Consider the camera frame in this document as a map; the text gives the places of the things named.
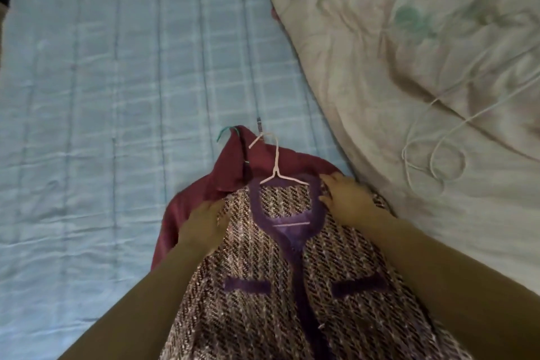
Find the woven fabric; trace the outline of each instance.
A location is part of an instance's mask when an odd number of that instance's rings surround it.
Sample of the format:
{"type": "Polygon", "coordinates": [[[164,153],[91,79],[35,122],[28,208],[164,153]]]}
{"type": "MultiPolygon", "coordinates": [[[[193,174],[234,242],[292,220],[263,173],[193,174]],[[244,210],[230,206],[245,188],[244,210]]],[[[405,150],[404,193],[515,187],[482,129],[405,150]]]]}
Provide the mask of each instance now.
{"type": "MultiPolygon", "coordinates": [[[[190,282],[161,360],[470,360],[380,251],[359,231],[337,226],[330,214],[301,251],[308,304],[330,350],[328,356],[314,352],[293,296],[298,268],[275,235],[256,222],[250,191],[251,186],[228,198],[230,230],[190,282]],[[227,289],[231,279],[241,280],[238,288],[227,289]],[[265,284],[268,289],[260,287],[265,284]]],[[[315,210],[311,191],[300,185],[260,187],[262,212],[279,219],[315,210]]],[[[379,195],[374,202],[388,208],[379,195]]]]}

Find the white wire hanger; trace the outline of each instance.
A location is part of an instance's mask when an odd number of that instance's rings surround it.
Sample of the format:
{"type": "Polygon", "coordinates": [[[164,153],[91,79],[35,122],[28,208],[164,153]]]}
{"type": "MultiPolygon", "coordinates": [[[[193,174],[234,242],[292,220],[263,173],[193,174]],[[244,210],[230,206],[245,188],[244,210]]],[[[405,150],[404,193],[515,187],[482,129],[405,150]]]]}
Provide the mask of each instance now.
{"type": "Polygon", "coordinates": [[[307,182],[304,182],[304,181],[301,181],[299,179],[296,179],[296,178],[292,178],[290,176],[285,176],[285,175],[281,175],[281,173],[279,172],[279,142],[278,142],[278,138],[275,136],[274,133],[272,132],[262,132],[259,134],[259,136],[257,138],[255,138],[255,140],[249,145],[249,149],[251,149],[253,147],[253,145],[255,145],[255,143],[257,141],[259,141],[261,138],[263,138],[265,135],[270,135],[271,137],[274,137],[274,141],[275,141],[275,161],[274,161],[274,169],[272,170],[272,175],[269,176],[267,179],[263,179],[260,183],[261,184],[264,184],[265,182],[268,182],[270,181],[270,179],[273,179],[275,178],[276,176],[277,177],[280,177],[282,179],[288,179],[289,181],[294,181],[294,182],[298,182],[299,184],[302,184],[302,185],[309,185],[307,182]]]}

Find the bed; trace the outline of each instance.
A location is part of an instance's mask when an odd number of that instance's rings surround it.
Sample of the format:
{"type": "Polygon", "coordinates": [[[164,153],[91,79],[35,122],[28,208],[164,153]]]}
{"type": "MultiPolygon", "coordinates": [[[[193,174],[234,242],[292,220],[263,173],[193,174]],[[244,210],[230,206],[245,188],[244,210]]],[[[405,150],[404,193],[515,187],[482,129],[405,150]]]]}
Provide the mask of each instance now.
{"type": "Polygon", "coordinates": [[[348,171],[270,0],[11,0],[2,43],[3,359],[57,358],[148,272],[223,127],[348,171]]]}
{"type": "Polygon", "coordinates": [[[272,0],[355,171],[540,293],[538,0],[272,0]]]}

